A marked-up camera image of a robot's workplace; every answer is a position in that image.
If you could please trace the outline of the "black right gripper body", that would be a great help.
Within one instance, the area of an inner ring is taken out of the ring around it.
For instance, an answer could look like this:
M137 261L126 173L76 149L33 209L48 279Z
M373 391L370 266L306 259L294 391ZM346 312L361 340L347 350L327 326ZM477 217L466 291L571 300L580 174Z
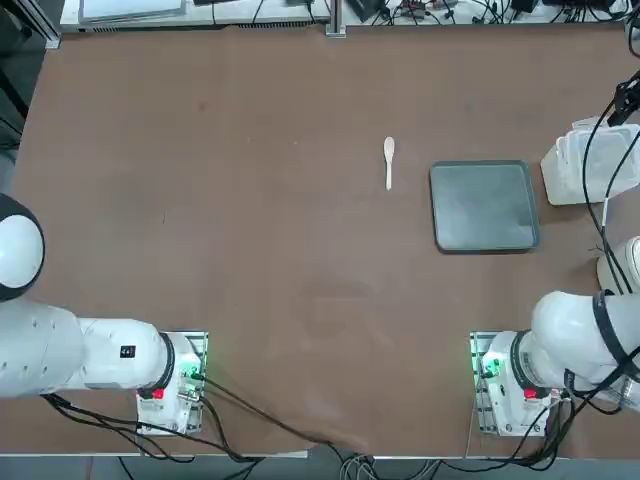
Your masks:
M615 90L616 108L639 107L639 72L636 71L628 80L621 82Z

